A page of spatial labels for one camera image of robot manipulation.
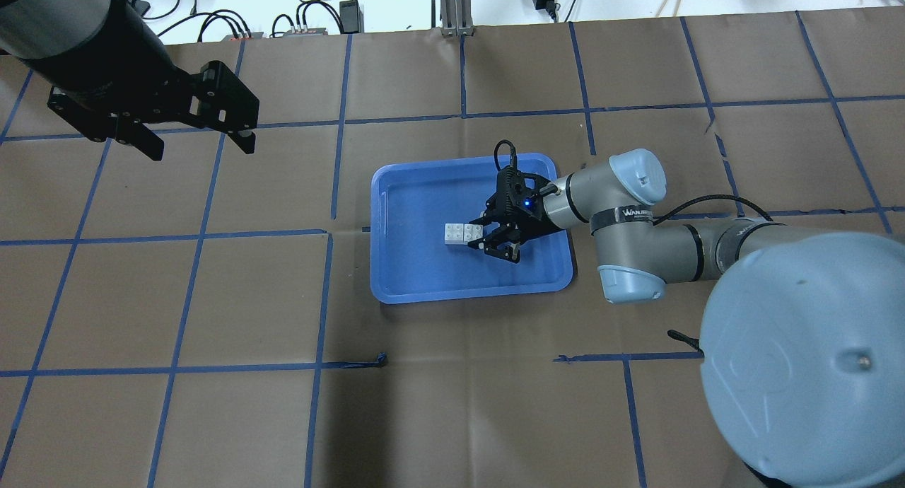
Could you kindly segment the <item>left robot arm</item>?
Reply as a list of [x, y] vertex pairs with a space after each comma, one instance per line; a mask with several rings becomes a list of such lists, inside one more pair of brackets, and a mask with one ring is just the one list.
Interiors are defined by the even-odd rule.
[[160, 161], [165, 144], [150, 126], [177, 122], [255, 152], [259, 98], [220, 60], [180, 68], [127, 0], [2, 0], [1, 33], [2, 49], [52, 86], [48, 108], [81, 136]]

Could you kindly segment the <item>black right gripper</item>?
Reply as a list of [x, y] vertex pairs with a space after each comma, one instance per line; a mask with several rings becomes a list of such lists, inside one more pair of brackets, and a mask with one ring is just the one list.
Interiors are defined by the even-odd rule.
[[525, 173], [513, 166], [503, 167], [496, 178], [496, 191], [486, 202], [484, 214], [468, 225], [488, 227], [497, 224], [483, 238], [468, 242], [468, 247], [491, 258], [517, 265], [522, 244], [556, 233], [556, 224], [545, 210], [544, 198], [555, 186], [536, 173]]

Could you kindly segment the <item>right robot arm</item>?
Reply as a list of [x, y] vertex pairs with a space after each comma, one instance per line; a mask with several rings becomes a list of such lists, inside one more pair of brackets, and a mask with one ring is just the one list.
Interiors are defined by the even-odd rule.
[[711, 282], [698, 336], [716, 427], [754, 475], [791, 487], [876, 487], [903, 475], [903, 236], [755, 217], [657, 216], [665, 170], [636, 149], [550, 180], [495, 163], [496, 189], [446, 242], [518, 263], [531, 240], [585, 227], [602, 295], [659, 301]]

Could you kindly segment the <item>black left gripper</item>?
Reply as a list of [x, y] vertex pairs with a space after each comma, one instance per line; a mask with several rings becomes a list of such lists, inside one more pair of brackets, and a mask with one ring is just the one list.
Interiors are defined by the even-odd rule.
[[195, 74], [174, 68], [152, 76], [136, 64], [124, 72], [117, 80], [83, 91], [54, 86], [48, 108], [84, 136], [117, 136], [117, 143], [155, 162], [162, 161], [165, 144], [146, 127], [149, 124], [210, 128], [226, 133], [245, 155], [255, 152], [261, 102], [226, 63], [213, 60]]

